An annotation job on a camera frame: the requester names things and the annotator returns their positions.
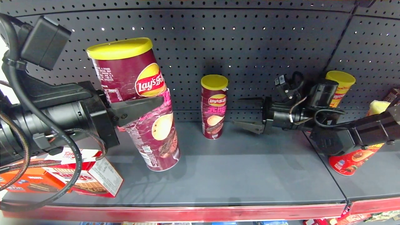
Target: red cardboard box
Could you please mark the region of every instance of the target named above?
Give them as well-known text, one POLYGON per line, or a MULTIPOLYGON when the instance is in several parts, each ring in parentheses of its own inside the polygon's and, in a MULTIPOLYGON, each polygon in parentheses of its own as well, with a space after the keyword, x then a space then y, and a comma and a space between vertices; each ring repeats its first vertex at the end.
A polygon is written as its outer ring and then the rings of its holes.
MULTIPOLYGON (((17 173, 18 170, 1 174, 0 186, 5 185, 13 179, 17 173)), ((46 172, 43 168, 28 168, 17 182, 9 186, 6 190, 10 192, 56 193, 64 186, 63 182, 46 172)))
MULTIPOLYGON (((84 159, 82 172, 75 185, 71 188, 79 194, 115 197, 122 184, 122 177, 110 162, 103 158, 97 149, 80 149, 84 159)), ((70 148, 64 147, 62 153, 47 156, 46 160, 60 160, 62 165, 45 167, 44 169, 63 183, 69 182, 75 171, 75 158, 70 148)))

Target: pegboard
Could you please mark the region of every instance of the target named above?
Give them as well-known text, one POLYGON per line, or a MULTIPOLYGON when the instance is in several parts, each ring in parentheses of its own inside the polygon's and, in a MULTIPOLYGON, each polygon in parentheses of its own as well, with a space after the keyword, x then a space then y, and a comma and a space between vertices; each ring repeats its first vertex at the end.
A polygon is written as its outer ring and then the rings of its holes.
POLYGON ((400 1, 376 0, 376 2, 369 8, 358 7, 355 14, 399 19, 400 1))
POLYGON ((354 16, 328 70, 352 74, 356 83, 340 103, 341 109, 368 110, 400 85, 400 22, 393 19, 354 16))
POLYGON ((2 13, 12 16, 26 16, 87 10, 151 8, 273 8, 350 12, 354 7, 354 0, 68 0, 64 2, 24 0, 23 4, 16 3, 16 0, 0 0, 0 4, 0 12, 2 13))
MULTIPOLYGON (((237 99, 272 96, 274 79, 298 70, 317 77, 326 66, 349 14, 309 10, 157 9, 69 12, 47 15, 72 30, 53 71, 29 65, 50 84, 90 80, 100 88, 86 48, 149 37, 171 90, 174 110, 200 109, 200 80, 229 79, 228 109, 253 109, 237 99)), ((38 16, 22 16, 33 24, 38 16)))
POLYGON ((367 115, 368 110, 346 110, 345 112, 346 114, 340 116, 338 123, 364 118, 367 115))

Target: maroon chip can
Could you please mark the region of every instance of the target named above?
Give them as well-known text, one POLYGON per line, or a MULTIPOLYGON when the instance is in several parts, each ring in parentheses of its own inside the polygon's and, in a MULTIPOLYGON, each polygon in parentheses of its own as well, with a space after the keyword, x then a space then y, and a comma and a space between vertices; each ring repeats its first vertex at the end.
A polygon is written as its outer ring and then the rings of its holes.
POLYGON ((180 158, 170 92, 148 38, 134 38, 95 45, 87 49, 97 76, 111 103, 163 96, 164 103, 130 122, 129 133, 147 167, 164 171, 180 158))
POLYGON ((201 79, 201 85, 203 135, 215 140, 222 135, 228 79, 221 75, 210 74, 201 79))

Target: red shelf edge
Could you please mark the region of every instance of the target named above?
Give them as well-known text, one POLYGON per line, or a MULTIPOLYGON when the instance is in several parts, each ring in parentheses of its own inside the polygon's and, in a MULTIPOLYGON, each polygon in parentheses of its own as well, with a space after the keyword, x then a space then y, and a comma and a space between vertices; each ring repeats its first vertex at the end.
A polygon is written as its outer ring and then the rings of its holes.
POLYGON ((345 204, 160 208, 45 206, 34 211, 22 213, 3 211, 3 215, 9 218, 98 222, 301 220, 321 217, 338 217, 345 206, 345 204))
POLYGON ((355 201, 350 208, 352 214, 380 213, 393 210, 400 210, 400 197, 355 201))

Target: yellow plastic lid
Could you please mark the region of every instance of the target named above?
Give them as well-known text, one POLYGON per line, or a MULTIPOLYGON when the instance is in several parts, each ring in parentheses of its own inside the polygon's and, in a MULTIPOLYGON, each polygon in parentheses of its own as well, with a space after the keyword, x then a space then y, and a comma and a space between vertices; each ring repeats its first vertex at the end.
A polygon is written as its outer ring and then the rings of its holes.
POLYGON ((132 38, 94 45, 86 52, 92 59, 115 60, 141 55, 152 47, 153 43, 148 38, 132 38))
POLYGON ((327 72, 326 79, 337 81, 341 86, 352 86, 356 82, 352 75, 337 70, 327 72))
POLYGON ((201 79, 201 85, 208 90, 222 90, 228 86, 228 79, 217 74, 210 74, 201 79))
POLYGON ((390 105, 390 102, 373 100, 370 104, 370 115, 383 113, 390 105))

